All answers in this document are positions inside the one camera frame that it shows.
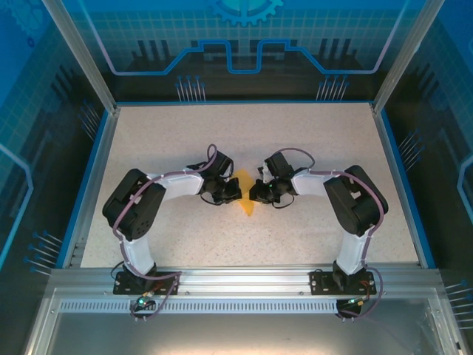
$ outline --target enclosure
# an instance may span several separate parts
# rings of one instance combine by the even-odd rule
[[[0,352],[470,354],[472,17],[467,0],[0,0]],[[362,166],[389,204],[369,317],[313,292],[344,243],[332,201],[248,212],[245,190],[161,206],[151,255],[182,275],[135,324],[104,204],[130,169],[182,170],[210,143],[240,187],[285,147]]]

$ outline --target speckled white tabletop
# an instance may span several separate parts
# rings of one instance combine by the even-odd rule
[[[234,104],[122,108],[82,267],[122,260],[101,209],[130,169],[182,169],[205,160],[210,143],[255,179],[263,160],[287,146],[310,152],[314,169],[362,166],[389,204],[368,260],[418,261],[368,104]],[[307,164],[304,155],[285,156],[294,167]],[[238,203],[215,207],[190,196],[166,201],[149,236],[159,266],[255,266],[331,263],[342,229],[321,197],[299,196],[282,210],[256,204],[248,217]]]

